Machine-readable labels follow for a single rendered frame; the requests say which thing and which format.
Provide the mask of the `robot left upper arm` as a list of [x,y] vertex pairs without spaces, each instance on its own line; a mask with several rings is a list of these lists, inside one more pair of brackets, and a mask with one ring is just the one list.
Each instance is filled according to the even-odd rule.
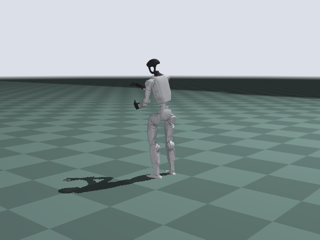
[[155,79],[148,79],[145,82],[144,104],[149,104],[151,102],[150,95],[151,95],[151,90],[154,84],[155,84]]

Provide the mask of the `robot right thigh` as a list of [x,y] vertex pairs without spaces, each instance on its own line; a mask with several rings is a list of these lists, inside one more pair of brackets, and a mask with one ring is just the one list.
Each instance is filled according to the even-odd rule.
[[164,122],[165,129],[165,147],[167,150],[172,150],[173,145],[173,132],[174,132],[174,123],[177,121],[175,115],[171,114],[171,119]]

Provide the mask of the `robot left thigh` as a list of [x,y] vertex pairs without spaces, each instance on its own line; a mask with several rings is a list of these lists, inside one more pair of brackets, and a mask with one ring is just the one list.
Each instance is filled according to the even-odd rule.
[[157,146],[157,152],[161,149],[160,144],[156,142],[157,132],[158,132],[157,124],[160,123],[161,117],[162,116],[160,113],[155,113],[150,115],[148,119],[148,125],[147,125],[147,137],[148,137],[149,146],[151,147],[152,144],[155,144]]

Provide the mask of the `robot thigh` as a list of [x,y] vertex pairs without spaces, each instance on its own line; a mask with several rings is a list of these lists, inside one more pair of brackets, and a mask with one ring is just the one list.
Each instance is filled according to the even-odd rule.
[[164,122],[165,129],[165,147],[167,150],[172,150],[173,145],[173,132],[174,132],[174,123],[177,121],[175,115],[171,114],[171,119]]
[[160,144],[156,142],[157,132],[158,132],[157,124],[160,123],[161,117],[162,116],[160,113],[155,113],[150,115],[148,119],[148,125],[147,125],[147,137],[148,137],[149,146],[151,147],[152,144],[155,144],[157,146],[157,152],[161,149]]

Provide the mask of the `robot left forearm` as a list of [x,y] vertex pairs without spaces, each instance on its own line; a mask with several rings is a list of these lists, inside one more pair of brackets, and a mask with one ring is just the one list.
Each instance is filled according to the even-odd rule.
[[143,107],[145,107],[145,106],[147,105],[147,104],[144,103],[144,101],[145,101],[145,98],[143,98],[143,100],[141,101],[141,103],[138,104],[138,107],[139,107],[139,108],[143,108]]

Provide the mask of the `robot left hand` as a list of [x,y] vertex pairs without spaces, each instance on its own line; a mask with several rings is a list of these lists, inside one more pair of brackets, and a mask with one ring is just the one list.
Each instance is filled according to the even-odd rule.
[[134,101],[134,106],[135,106],[136,110],[137,110],[137,109],[139,109],[138,104],[140,104],[140,102],[139,102],[139,103],[137,103],[136,101]]

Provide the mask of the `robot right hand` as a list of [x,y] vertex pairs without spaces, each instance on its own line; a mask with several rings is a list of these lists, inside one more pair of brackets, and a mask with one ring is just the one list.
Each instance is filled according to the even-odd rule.
[[140,84],[140,83],[138,83],[138,82],[132,82],[131,84],[130,84],[130,86],[132,87],[132,86],[137,86],[137,87],[140,87],[142,90],[143,90],[143,88],[145,89],[146,88],[146,86],[143,84]]

